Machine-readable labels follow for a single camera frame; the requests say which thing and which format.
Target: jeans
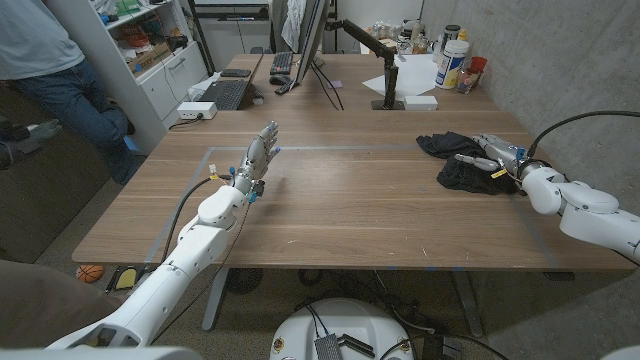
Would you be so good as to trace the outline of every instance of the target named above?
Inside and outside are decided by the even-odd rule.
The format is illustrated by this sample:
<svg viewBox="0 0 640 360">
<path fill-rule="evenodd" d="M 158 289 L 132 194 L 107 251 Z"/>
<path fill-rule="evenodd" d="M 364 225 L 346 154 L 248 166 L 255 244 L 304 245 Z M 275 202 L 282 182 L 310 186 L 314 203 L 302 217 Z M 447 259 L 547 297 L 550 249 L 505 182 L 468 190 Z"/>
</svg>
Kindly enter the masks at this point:
<svg viewBox="0 0 640 360">
<path fill-rule="evenodd" d="M 124 142 L 127 116 L 107 102 L 102 81 L 85 59 L 57 73 L 16 80 L 16 87 L 93 144 L 113 180 L 125 185 L 138 165 Z"/>
</svg>

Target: black cloth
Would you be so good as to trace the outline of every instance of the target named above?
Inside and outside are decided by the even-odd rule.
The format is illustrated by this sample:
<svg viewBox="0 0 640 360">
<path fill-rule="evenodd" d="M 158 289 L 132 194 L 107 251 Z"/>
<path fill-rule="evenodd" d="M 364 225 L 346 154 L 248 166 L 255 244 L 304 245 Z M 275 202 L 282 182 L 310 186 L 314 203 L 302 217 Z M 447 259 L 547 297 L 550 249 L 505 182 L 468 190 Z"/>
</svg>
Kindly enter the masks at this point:
<svg viewBox="0 0 640 360">
<path fill-rule="evenodd" d="M 447 131 L 446 134 L 433 134 L 433 136 L 418 136 L 418 145 L 427 154 L 440 159 L 448 159 L 455 154 L 473 157 L 486 157 L 487 154 L 473 139 Z"/>
<path fill-rule="evenodd" d="M 447 163 L 436 178 L 447 189 L 489 195 L 513 194 L 518 191 L 515 182 L 509 176 L 502 175 L 493 179 L 491 172 L 453 158 L 456 154 L 487 157 L 482 147 L 471 138 L 448 131 L 444 135 L 419 136 L 416 141 L 427 154 L 447 159 Z"/>
</svg>

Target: white shelf unit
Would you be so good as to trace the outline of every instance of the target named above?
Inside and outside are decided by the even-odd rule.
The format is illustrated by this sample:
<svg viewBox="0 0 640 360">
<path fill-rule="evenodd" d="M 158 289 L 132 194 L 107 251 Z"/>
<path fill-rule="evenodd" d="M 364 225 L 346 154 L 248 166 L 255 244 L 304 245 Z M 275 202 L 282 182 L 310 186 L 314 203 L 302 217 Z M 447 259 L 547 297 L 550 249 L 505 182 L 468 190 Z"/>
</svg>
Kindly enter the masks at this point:
<svg viewBox="0 0 640 360">
<path fill-rule="evenodd" d="M 127 114 L 136 133 L 127 145 L 137 153 L 150 154 L 179 115 L 178 105 L 187 99 L 189 86 L 207 75 L 198 44 L 191 37 L 177 0 L 142 7 L 105 26 L 89 0 L 48 0 L 47 6 L 82 49 L 107 88 L 109 96 Z M 123 24 L 157 13 L 165 35 L 177 27 L 189 42 L 149 70 L 135 77 L 118 50 L 114 37 Z"/>
</svg>

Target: wooden table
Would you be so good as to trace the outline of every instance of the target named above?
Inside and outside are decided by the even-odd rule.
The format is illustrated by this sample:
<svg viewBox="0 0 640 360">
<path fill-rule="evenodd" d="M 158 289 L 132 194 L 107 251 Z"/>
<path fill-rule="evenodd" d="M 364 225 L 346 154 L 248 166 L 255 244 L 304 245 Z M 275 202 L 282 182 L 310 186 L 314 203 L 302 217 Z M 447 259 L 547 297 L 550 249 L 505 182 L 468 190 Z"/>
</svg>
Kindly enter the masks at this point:
<svg viewBox="0 0 640 360">
<path fill-rule="evenodd" d="M 343 83 L 338 91 L 344 112 L 331 107 L 311 71 L 290 93 L 274 94 L 276 87 L 268 83 L 273 55 L 264 55 L 254 79 L 264 104 L 220 111 L 213 120 L 169 132 L 73 259 L 159 262 L 167 233 L 163 228 L 189 184 L 207 176 L 203 165 L 237 166 L 241 148 L 276 120 L 283 151 L 264 178 L 265 195 L 251 207 L 227 261 L 231 267 L 635 268 L 611 250 L 564 235 L 560 218 L 538 215 L 526 197 L 471 194 L 438 184 L 445 161 L 424 153 L 416 144 L 418 135 L 491 133 L 516 144 L 531 143 L 516 119 L 500 111 L 481 88 L 467 95 L 429 91 L 439 102 L 437 111 L 373 111 L 370 101 L 381 96 L 362 82 L 382 74 L 382 60 L 369 55 L 322 58 L 327 76 Z M 229 67 L 252 69 L 258 59 L 239 55 Z M 219 185 L 211 183 L 192 195 L 177 230 Z"/>
</svg>

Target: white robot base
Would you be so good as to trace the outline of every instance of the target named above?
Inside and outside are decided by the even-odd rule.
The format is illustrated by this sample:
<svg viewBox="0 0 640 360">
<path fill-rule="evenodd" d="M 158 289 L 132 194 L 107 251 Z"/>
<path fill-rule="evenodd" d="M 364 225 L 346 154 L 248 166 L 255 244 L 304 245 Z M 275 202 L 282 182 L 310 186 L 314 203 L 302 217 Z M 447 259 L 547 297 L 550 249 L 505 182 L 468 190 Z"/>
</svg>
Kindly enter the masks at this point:
<svg viewBox="0 0 640 360">
<path fill-rule="evenodd" d="M 398 342 L 408 339 L 402 326 L 381 309 L 354 299 L 325 299 L 311 304 L 313 310 L 327 327 L 329 334 L 340 338 L 350 336 L 369 345 L 380 358 L 389 348 Z M 325 330 L 316 319 L 320 337 L 325 337 Z M 316 336 L 314 317 L 307 308 L 302 308 L 285 320 L 271 343 L 271 360 L 317 360 L 314 341 Z M 340 346 L 343 360 L 368 360 L 371 357 L 360 353 L 348 346 Z M 400 347 L 391 352 L 387 359 L 411 360 L 412 350 Z"/>
</svg>

